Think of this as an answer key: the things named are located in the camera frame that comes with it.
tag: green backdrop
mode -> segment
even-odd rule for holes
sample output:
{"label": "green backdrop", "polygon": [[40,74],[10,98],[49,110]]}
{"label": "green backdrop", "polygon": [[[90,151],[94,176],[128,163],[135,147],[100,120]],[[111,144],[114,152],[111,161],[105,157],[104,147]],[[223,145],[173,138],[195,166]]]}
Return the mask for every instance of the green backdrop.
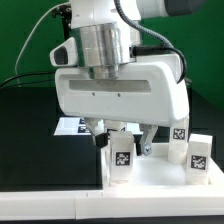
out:
{"label": "green backdrop", "polygon": [[[16,58],[38,19],[62,0],[0,0],[0,82],[14,75]],[[224,110],[224,1],[208,0],[193,16],[156,18],[143,25],[165,35],[188,61],[193,89]],[[147,44],[155,43],[144,36]],[[52,70],[49,52],[63,41],[60,18],[48,16],[35,33],[19,66],[19,74]]]}

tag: white platform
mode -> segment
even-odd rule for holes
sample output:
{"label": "white platform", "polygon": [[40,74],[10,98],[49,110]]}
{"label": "white platform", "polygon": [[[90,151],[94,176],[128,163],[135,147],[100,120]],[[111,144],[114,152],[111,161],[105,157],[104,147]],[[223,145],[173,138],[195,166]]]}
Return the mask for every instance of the white platform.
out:
{"label": "white platform", "polygon": [[[55,134],[77,135],[79,119],[62,119]],[[137,126],[129,126],[137,131]],[[168,144],[136,157],[128,184],[110,187],[102,151],[103,190],[0,193],[0,220],[56,220],[224,215],[224,174],[211,160],[207,186],[185,185],[185,165],[167,161]]]}

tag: black surface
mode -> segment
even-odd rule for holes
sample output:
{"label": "black surface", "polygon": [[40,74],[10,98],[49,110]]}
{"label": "black surface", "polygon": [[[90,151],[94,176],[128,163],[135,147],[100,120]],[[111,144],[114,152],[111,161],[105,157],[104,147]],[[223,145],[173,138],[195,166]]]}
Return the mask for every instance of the black surface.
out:
{"label": "black surface", "polygon": [[55,90],[0,91],[0,191],[98,189],[100,153],[90,136],[53,136]]}

